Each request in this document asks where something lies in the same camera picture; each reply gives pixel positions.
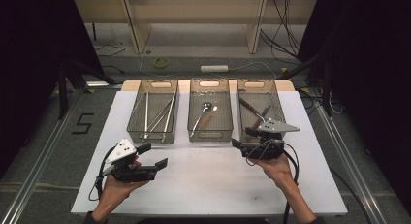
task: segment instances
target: wire mesh tray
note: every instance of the wire mesh tray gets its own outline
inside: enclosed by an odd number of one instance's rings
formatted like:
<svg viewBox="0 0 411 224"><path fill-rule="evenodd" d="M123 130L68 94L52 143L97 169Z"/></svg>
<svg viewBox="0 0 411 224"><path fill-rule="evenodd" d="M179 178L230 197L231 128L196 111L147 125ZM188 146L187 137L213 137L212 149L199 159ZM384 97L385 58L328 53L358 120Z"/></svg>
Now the wire mesh tray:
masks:
<svg viewBox="0 0 411 224"><path fill-rule="evenodd" d="M258 114L263 115L264 118L271 118L285 123L284 113L281 109L274 80L237 80L237 91L239 101L238 123L240 125L240 140L242 142L257 142L257 138L253 138L245 133L245 128L258 128L262 123L261 118L242 103L244 101ZM283 133L280 135L278 136L279 138L284 137Z"/></svg>
<svg viewBox="0 0 411 224"><path fill-rule="evenodd" d="M178 80L142 80L127 126L133 142L172 144L178 98Z"/></svg>
<svg viewBox="0 0 411 224"><path fill-rule="evenodd" d="M228 142L233 133L229 81L190 80L187 130L190 142Z"/></svg>

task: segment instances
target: white table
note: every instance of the white table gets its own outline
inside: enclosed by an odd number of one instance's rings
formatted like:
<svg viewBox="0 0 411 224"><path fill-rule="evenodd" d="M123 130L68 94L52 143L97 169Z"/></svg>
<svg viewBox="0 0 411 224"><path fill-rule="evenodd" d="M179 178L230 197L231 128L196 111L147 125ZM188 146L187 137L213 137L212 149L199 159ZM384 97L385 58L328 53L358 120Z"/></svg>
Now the white table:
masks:
<svg viewBox="0 0 411 224"><path fill-rule="evenodd" d="M72 213L85 214L97 206L97 202L88 201L88 194L107 151L122 138L131 140L126 127L136 95L136 91L117 92ZM237 95L233 90L231 95L233 138L238 139ZM298 154L299 188L303 197L317 215L347 213L299 93L279 91L279 97L287 123L300 127L299 132L287 133L284 141ZM175 143L154 144L153 149L139 157L143 165L169 158L169 165L157 173L155 180L134 191L114 213L140 217L270 217L283 214L286 199L282 192L259 166L246 164L231 143L189 142L188 100L188 91L182 90ZM97 197L96 190L92 197Z"/></svg>

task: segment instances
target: hand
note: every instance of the hand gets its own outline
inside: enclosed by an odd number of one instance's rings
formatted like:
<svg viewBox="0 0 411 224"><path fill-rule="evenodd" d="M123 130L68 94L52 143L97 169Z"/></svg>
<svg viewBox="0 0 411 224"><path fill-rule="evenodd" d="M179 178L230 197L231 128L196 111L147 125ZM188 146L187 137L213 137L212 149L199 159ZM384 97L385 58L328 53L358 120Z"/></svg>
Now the hand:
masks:
<svg viewBox="0 0 411 224"><path fill-rule="evenodd" d="M137 157L135 164L137 167L142 165L137 161ZM106 183L104 185L103 194L100 197L99 205L92 213L93 219L97 223L104 223L109 214L112 213L115 208L117 208L117 206L120 205L126 198L128 198L131 192L146 184L148 184L148 181L124 183L117 181L114 176L109 174L106 178Z"/></svg>
<svg viewBox="0 0 411 224"><path fill-rule="evenodd" d="M294 183L288 158L285 154L281 154L277 159L269 161L256 159L249 160L262 167L264 173L274 180L275 185L281 190L285 189L290 183Z"/></svg>

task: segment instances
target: gray floor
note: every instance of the gray floor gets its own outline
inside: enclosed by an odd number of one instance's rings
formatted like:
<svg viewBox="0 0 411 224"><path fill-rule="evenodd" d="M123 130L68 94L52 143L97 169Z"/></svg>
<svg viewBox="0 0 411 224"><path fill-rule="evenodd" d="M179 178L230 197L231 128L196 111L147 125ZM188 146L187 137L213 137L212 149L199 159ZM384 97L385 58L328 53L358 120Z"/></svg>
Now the gray floor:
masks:
<svg viewBox="0 0 411 224"><path fill-rule="evenodd" d="M92 38L91 25L86 24ZM97 49L104 70L109 77L116 80L131 80L145 78L163 78L165 75L173 75L173 78L187 79L195 76L209 76L200 74L201 65L228 65L229 68L238 68L248 65L244 69L218 76L226 78L267 78L273 77L266 65L281 75L282 68L292 70L295 65L290 65L273 59L271 50L262 41L259 42L256 54L249 54L246 46L244 29L241 25L186 25L186 24L158 24L154 25L150 33L147 47L142 57L135 54L131 44L128 27L125 24L96 24L97 41L93 42ZM269 35L273 35L275 26L264 26ZM293 33L300 39L304 26L293 26ZM278 42L287 46L288 41L284 32L280 33ZM124 51L113 55L119 48ZM293 61L287 54L277 52L275 56L282 60ZM167 69L158 70L152 62L157 57L168 57L170 66ZM292 78L295 87L304 85L305 74ZM85 76L87 80L96 80ZM77 196L79 186L94 152L100 133L110 111L111 102L115 92L120 87L103 87L82 93L75 100L72 97L73 109L70 118L61 133L60 140L55 145L49 160L39 178L24 210L19 216L18 223L80 223L81 217L70 213L71 206ZM58 94L54 93L49 100L41 121L36 131L32 134L27 146L22 148L14 163L3 176L0 183L0 213L5 213L11 201L14 200L19 186L26 180L33 165L36 164L39 155L47 145L49 135L57 123L59 115ZM311 105L309 99L303 99L307 106ZM310 121L316 133L317 139L323 149L329 166L337 171L351 186L351 178L347 174L342 160L332 142L332 138L325 128L320 115L321 108L307 109ZM85 116L83 121L92 123L88 134L73 135L75 131L84 130L84 126L77 126L77 121L82 113L93 113ZM332 120L336 123L339 133L349 148L356 165L360 169L367 186L375 197L386 223L411 223L409 214L405 211L390 184L385 180L377 165L370 155L365 152L365 146L353 125L349 111L342 114L334 114ZM349 192L347 187L335 177L341 196L348 208L348 214L339 217L326 217L327 223L366 223L364 213L359 204ZM136 223L134 217L111 217L111 223ZM271 223L282 223L281 217L273 217Z"/></svg>

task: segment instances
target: metal spoon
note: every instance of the metal spoon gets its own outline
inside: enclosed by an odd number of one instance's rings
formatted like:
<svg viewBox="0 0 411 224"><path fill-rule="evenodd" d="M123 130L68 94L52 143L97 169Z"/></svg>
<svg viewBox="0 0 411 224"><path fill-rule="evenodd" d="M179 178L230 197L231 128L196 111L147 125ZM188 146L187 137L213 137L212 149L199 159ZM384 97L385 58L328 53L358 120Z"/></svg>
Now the metal spoon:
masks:
<svg viewBox="0 0 411 224"><path fill-rule="evenodd" d="M196 130L197 125L199 124L199 121L200 121L200 119L202 118L202 116L203 116L203 114L205 113L205 111L211 109L211 107L212 107L212 104L211 104L210 102L204 102L204 103L203 103L203 111L202 111L202 114L201 114L201 115L199 116L199 118L197 119L196 124L194 124L193 131L191 131L190 138L193 137L194 131Z"/></svg>

